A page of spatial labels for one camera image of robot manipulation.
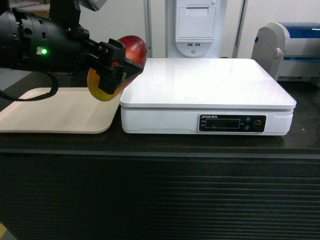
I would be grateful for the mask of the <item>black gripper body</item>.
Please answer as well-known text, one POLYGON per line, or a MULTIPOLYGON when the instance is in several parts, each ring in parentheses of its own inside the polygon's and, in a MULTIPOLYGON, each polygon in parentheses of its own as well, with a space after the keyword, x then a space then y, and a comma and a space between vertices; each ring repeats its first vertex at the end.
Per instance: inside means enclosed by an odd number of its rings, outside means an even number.
POLYGON ((90 39, 89 31, 79 24, 68 26, 66 32, 80 43, 79 61, 81 67, 90 67, 99 75, 111 75, 113 72, 112 45, 90 39))

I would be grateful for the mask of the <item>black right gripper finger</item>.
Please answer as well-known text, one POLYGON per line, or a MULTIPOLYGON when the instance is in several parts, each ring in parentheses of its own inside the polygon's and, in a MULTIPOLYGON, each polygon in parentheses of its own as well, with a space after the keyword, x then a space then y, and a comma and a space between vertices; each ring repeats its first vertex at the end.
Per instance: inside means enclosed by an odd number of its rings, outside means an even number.
POLYGON ((108 44, 112 46, 112 73, 98 74, 100 75, 98 88, 112 95, 124 83, 140 75, 144 66, 126 57, 126 46, 122 42, 109 39, 108 44))

